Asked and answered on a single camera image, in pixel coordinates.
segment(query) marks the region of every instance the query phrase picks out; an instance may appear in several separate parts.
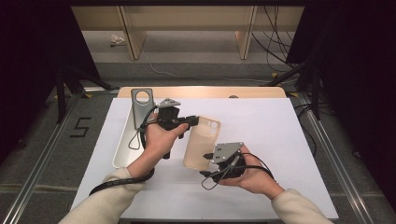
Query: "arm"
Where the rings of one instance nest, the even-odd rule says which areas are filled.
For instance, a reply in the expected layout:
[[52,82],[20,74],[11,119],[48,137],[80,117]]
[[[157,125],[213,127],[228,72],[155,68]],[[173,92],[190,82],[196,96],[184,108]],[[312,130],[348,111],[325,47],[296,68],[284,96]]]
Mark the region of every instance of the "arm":
[[[240,150],[242,153],[250,153],[245,146]],[[244,159],[247,165],[262,166],[260,161],[251,155],[245,154]],[[331,223],[311,201],[303,197],[297,190],[284,190],[271,176],[261,170],[246,169],[242,176],[224,179],[219,183],[265,195],[272,201],[275,212],[287,224]]]
[[[142,155],[128,167],[108,175],[104,182],[146,175],[170,151],[177,137],[187,128],[188,124],[182,124],[174,130],[166,131],[158,124],[150,124],[146,132],[147,146]],[[144,186],[144,183],[139,183],[100,190],[82,201],[60,223],[118,223],[136,193]]]

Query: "gray floor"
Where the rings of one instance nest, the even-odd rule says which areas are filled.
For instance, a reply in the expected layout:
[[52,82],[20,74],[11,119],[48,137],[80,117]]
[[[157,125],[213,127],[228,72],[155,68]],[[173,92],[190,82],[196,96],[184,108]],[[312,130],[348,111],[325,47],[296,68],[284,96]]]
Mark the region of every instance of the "gray floor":
[[[266,54],[254,40],[247,60],[240,60],[232,32],[149,32],[144,52],[136,61],[130,60],[127,48],[109,46],[113,34],[123,37],[122,32],[84,33],[102,79],[114,86],[257,86],[270,81],[274,72],[267,63]],[[262,43],[268,43],[262,34],[256,36]],[[285,34],[282,39],[290,42]],[[278,45],[271,47],[277,55],[282,56],[278,48]],[[268,62],[276,69],[289,69],[273,57]],[[293,91],[294,79],[282,84],[282,87],[286,91]],[[25,136],[27,147],[13,150],[0,166],[0,218],[6,215],[56,127],[57,105],[54,96],[55,92],[48,98],[49,107],[42,109]],[[114,97],[116,93],[111,92],[78,97],[19,223],[56,223],[67,213]],[[290,100],[294,105],[301,104],[298,97],[291,97]],[[321,122],[367,204],[374,223],[396,223],[396,215],[378,185],[361,160],[352,155],[354,148],[336,115],[332,114],[328,105],[322,106],[320,111]],[[80,123],[89,127],[89,130],[85,137],[73,138],[71,135],[83,133],[82,130],[75,130],[79,118],[90,118]],[[334,222],[359,223],[306,115],[302,116],[302,124],[315,137],[318,145],[315,160],[340,217]],[[308,136],[307,141],[313,148]]]

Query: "white surface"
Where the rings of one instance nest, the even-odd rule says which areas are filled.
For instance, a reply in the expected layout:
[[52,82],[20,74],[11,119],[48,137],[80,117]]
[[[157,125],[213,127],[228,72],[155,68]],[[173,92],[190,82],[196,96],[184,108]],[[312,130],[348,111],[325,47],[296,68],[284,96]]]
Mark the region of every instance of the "white surface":
[[[327,218],[338,218],[289,99],[175,100],[181,102],[181,117],[205,115],[220,120],[218,143],[244,142],[264,160],[282,187],[299,190]],[[112,160],[130,107],[130,99],[113,100],[73,207],[114,171]],[[154,177],[121,217],[165,221],[278,219],[264,196],[223,186],[203,189],[204,178],[182,164],[189,134],[176,140],[171,159],[159,162]]]

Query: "cream sweater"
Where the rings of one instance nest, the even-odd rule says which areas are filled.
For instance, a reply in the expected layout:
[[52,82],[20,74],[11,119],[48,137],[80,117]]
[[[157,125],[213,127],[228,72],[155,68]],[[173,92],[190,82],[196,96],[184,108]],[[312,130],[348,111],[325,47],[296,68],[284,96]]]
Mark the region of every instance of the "cream sweater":
[[[104,182],[116,179],[131,178],[126,168],[120,168],[108,175]],[[131,184],[103,189],[94,193],[67,214],[61,224],[117,224],[121,214],[127,209],[134,196],[144,187],[142,184]],[[272,206],[285,223],[331,223],[320,210],[297,190],[288,189],[278,195]]]

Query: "person's left hand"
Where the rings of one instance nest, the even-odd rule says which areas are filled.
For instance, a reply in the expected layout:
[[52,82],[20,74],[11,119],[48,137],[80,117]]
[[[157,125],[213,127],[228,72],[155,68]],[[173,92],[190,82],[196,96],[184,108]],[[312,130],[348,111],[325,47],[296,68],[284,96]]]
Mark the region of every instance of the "person's left hand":
[[158,161],[170,152],[177,137],[189,128],[188,124],[180,124],[175,129],[166,131],[157,123],[149,124],[146,128],[146,148],[142,155],[128,167],[132,177],[146,175]]

